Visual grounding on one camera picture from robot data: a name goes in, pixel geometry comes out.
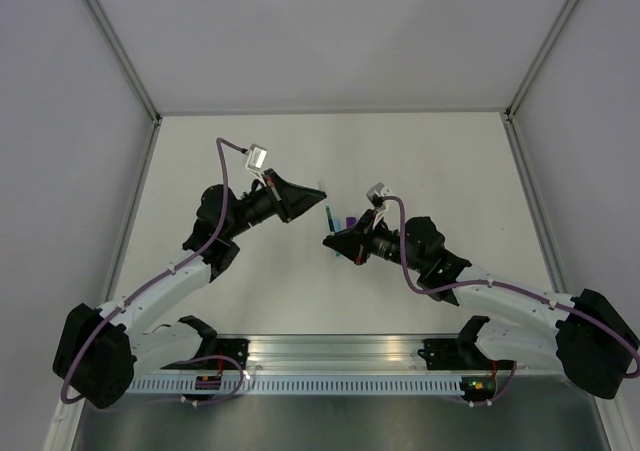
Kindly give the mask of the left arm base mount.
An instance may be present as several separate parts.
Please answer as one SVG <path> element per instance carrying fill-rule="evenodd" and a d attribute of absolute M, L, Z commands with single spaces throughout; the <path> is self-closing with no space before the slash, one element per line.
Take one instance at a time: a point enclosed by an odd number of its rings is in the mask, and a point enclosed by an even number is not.
<path fill-rule="evenodd" d="M 193 358 L 207 356 L 226 356 L 235 360 L 243 370 L 249 353 L 250 341 L 246 338 L 221 338 L 217 331 L 199 318 L 188 315 L 181 317 L 179 323 L 193 328 L 201 338 L 201 344 Z M 235 370 L 235 366 L 225 360 L 208 359 L 198 362 L 176 362 L 163 367 L 164 370 Z"/>

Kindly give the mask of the green refill pen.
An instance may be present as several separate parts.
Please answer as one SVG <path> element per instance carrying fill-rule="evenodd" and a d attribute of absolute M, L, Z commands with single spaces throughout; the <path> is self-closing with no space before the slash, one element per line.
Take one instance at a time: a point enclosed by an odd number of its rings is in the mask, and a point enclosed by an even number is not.
<path fill-rule="evenodd" d="M 328 222 L 329 232 L 331 235 L 334 235 L 335 226 L 334 226 L 334 220 L 333 220 L 333 216 L 332 216 L 332 212 L 329 204 L 325 205 L 325 214 Z"/>

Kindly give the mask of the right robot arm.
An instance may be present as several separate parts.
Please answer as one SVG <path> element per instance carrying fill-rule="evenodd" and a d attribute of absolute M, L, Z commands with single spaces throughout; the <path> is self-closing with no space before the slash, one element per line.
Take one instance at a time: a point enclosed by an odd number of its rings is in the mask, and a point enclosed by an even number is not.
<path fill-rule="evenodd" d="M 455 338 L 457 359 L 470 369 L 497 362 L 562 373 L 602 399 L 614 398 L 623 381 L 639 376 L 639 339 L 605 296 L 506 281 L 447 250 L 428 217 L 392 230 L 368 210 L 323 244 L 357 266 L 376 256 L 414 271 L 416 293 L 473 310 Z"/>

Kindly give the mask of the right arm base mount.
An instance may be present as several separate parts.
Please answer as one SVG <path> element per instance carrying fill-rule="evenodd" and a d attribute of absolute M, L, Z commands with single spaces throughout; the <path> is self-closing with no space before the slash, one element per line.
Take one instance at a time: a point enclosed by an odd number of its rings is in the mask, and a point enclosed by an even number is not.
<path fill-rule="evenodd" d="M 487 316 L 474 315 L 454 338 L 425 338 L 417 355 L 431 371 L 511 370 L 514 361 L 491 360 L 476 345 L 479 332 L 489 322 Z"/>

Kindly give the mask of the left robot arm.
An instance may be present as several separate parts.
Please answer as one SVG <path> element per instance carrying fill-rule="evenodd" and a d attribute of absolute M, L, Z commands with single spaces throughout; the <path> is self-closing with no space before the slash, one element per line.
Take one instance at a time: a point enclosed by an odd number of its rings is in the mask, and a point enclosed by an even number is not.
<path fill-rule="evenodd" d="M 288 224 L 326 199 L 273 169 L 241 196 L 224 184 L 202 194 L 192 232 L 174 260 L 130 295 L 95 308 L 81 303 L 66 317 L 52 369 L 62 379 L 61 400 L 86 399 L 98 409 L 114 405 L 131 383 L 177 363 L 205 369 L 217 357 L 217 333 L 188 315 L 163 330 L 151 325 L 191 293 L 224 273 L 240 252 L 235 238 L 271 217 Z"/>

